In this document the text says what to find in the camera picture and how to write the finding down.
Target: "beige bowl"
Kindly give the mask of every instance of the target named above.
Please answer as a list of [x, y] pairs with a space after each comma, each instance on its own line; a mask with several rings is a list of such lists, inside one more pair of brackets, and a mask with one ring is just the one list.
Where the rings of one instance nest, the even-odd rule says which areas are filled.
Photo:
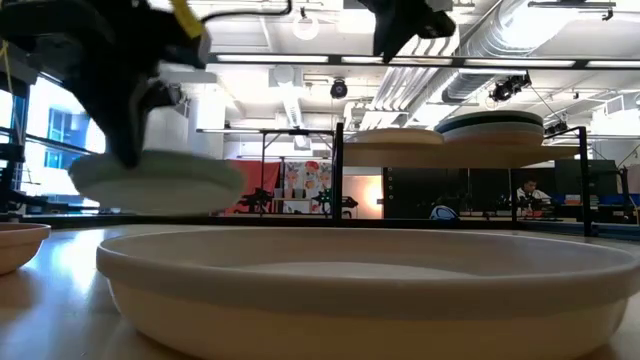
[[49, 225], [0, 223], [0, 275], [29, 262], [50, 231]]
[[359, 131], [347, 142], [365, 144], [433, 144], [444, 143], [444, 137], [435, 131], [421, 129], [375, 129]]
[[418, 230], [131, 236], [97, 266], [138, 330], [212, 360], [572, 360], [639, 289], [617, 249]]

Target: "stacked plates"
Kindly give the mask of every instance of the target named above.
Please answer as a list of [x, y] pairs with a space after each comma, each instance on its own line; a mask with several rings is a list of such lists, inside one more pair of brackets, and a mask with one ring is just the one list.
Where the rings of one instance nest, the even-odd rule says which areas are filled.
[[540, 145], [544, 140], [542, 118], [524, 111], [486, 111], [442, 121], [435, 131], [445, 142], [504, 145]]
[[432, 144], [444, 142], [442, 135], [434, 131], [421, 129], [375, 129], [359, 131], [347, 139], [352, 143], [399, 143], [399, 144]]

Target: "person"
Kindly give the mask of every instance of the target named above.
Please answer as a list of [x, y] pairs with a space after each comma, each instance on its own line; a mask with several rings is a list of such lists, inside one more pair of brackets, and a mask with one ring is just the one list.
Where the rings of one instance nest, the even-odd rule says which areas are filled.
[[538, 182], [533, 178], [527, 178], [527, 180], [518, 188], [517, 195], [520, 201], [527, 199], [540, 200], [543, 203], [549, 203], [551, 196], [545, 194], [541, 190], [537, 189]]

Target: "table surface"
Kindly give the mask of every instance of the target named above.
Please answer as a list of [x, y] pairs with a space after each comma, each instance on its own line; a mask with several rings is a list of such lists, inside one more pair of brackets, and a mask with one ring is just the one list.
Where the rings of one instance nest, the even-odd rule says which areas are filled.
[[[132, 225], [55, 232], [34, 259], [0, 276], [1, 360], [180, 360], [193, 359], [138, 334], [119, 314], [105, 278], [96, 271], [95, 251], [106, 238], [202, 226]], [[584, 241], [529, 232], [517, 235]], [[640, 256], [640, 246], [596, 240]], [[640, 359], [640, 295], [609, 345], [579, 360]]]

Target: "plate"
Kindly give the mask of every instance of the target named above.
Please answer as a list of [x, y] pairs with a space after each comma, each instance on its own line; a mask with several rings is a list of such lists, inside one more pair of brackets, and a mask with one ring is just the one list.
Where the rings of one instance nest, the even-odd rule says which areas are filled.
[[442, 121], [435, 131], [445, 142], [504, 145], [540, 145], [544, 140], [542, 118], [524, 111], [488, 111]]
[[574, 242], [385, 229], [175, 232], [97, 252], [122, 315], [203, 359], [574, 359], [615, 332], [638, 267]]
[[208, 213], [234, 205], [245, 187], [227, 161], [164, 150], [144, 150], [125, 169], [110, 154], [77, 159], [69, 175], [78, 192], [103, 207], [149, 214]]
[[347, 139], [353, 143], [442, 144], [444, 137], [435, 131], [420, 129], [375, 129], [359, 131]]

